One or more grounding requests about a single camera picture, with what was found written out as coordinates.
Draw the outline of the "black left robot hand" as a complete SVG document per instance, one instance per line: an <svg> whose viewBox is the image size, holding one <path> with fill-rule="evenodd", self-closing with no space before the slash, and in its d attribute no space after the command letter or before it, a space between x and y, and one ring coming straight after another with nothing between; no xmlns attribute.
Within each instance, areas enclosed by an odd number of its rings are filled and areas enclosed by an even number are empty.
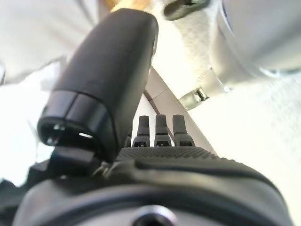
<svg viewBox="0 0 301 226"><path fill-rule="evenodd" d="M3 226L291 226L277 187L256 170L197 147L182 115L156 117L150 146L132 122L156 51L158 23L120 9L87 36L37 124L54 148L25 183L0 184Z"/></svg>

